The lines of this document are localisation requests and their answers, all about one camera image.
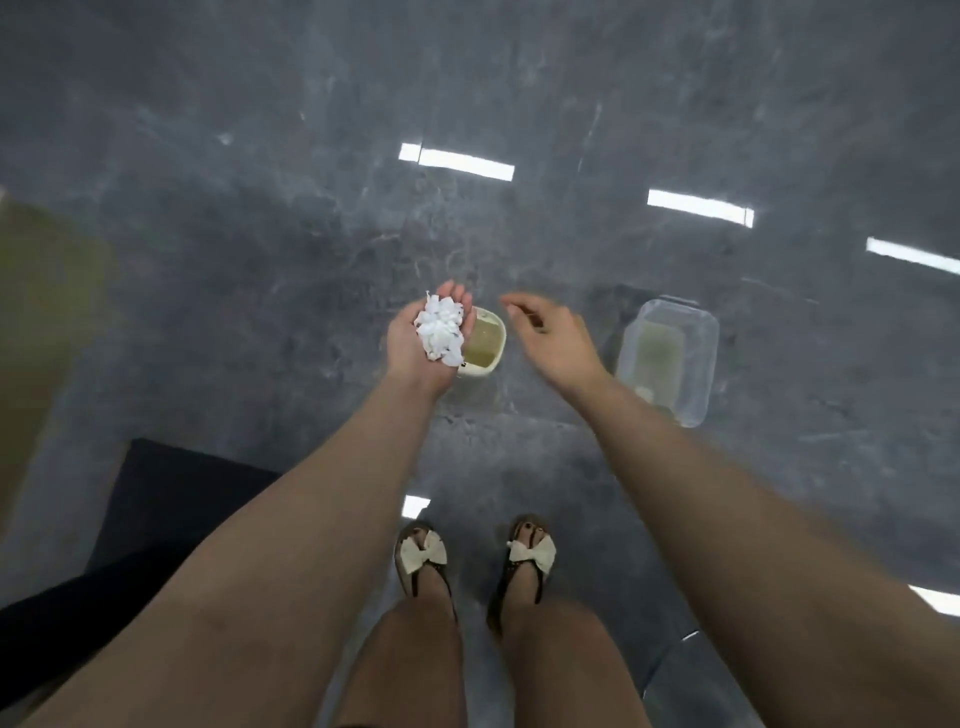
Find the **olive green object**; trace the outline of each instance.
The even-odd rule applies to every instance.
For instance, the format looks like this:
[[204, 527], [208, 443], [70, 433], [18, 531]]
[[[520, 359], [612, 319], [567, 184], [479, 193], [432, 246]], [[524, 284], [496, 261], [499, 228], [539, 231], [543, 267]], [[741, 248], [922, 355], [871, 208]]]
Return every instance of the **olive green object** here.
[[0, 532], [47, 413], [90, 338], [109, 248], [0, 187]]

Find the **leg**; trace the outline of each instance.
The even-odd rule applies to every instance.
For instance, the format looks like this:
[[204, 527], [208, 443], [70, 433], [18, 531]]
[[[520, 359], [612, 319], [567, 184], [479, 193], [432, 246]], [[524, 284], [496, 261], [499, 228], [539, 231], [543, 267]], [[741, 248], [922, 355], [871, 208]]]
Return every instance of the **leg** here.
[[[422, 546], [426, 534], [414, 531]], [[430, 564], [364, 643], [333, 725], [466, 728], [463, 647], [445, 582]]]
[[[517, 537], [540, 542], [524, 524]], [[514, 679], [517, 728], [649, 728], [623, 658], [600, 619], [570, 602], [535, 604], [537, 573], [520, 565], [504, 597], [503, 653]]]

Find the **sandal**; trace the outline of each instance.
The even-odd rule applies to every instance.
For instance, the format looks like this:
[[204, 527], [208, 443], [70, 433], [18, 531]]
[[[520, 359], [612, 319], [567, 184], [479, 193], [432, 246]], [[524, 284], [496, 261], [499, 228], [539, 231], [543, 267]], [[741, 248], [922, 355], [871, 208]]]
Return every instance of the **sandal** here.
[[[530, 534], [530, 541], [524, 544], [516, 539], [520, 528], [525, 523], [531, 523], [535, 526]], [[533, 545], [537, 537], [537, 531], [545, 533], [540, 543]], [[534, 604], [540, 604], [543, 597], [543, 584], [546, 583], [550, 570], [553, 569], [553, 562], [557, 558], [557, 547], [550, 538], [546, 526], [541, 519], [536, 516], [526, 514], [517, 518], [510, 528], [511, 540], [507, 542], [507, 554], [503, 561], [503, 572], [500, 575], [500, 583], [496, 585], [496, 591], [490, 600], [490, 606], [487, 608], [487, 625], [497, 637], [503, 636], [503, 625], [500, 621], [500, 614], [503, 611], [503, 599], [507, 595], [507, 588], [510, 586], [511, 579], [514, 578], [516, 570], [524, 562], [532, 562], [537, 571], [537, 598]]]
[[[417, 543], [414, 533], [418, 530], [426, 531], [423, 546]], [[400, 587], [407, 596], [417, 596], [420, 582], [420, 570], [429, 564], [440, 575], [450, 594], [450, 606], [453, 608], [453, 618], [457, 620], [457, 609], [453, 605], [453, 591], [450, 582], [446, 580], [446, 546], [443, 539], [433, 526], [427, 521], [411, 521], [400, 529], [394, 545], [394, 566], [396, 575], [400, 579]]]

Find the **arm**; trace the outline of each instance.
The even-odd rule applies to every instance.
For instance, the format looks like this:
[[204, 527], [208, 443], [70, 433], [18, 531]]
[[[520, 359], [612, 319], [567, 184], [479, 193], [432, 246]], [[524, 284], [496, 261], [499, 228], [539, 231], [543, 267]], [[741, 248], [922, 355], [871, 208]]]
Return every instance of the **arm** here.
[[525, 294], [504, 301], [767, 725], [956, 724], [960, 638], [943, 618], [615, 381], [582, 319]]
[[[441, 295], [463, 301], [463, 286]], [[404, 308], [387, 374], [322, 447], [214, 531], [31, 726], [306, 726], [382, 573], [433, 405], [456, 370], [428, 362]]]

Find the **clear plastic container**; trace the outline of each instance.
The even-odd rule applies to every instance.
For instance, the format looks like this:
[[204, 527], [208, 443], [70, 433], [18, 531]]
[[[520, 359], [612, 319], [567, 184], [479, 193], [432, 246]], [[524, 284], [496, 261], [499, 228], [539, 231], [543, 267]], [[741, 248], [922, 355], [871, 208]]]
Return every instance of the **clear plastic container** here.
[[665, 299], [648, 301], [623, 332], [616, 378], [673, 412], [683, 427], [707, 416], [720, 325], [707, 311]]

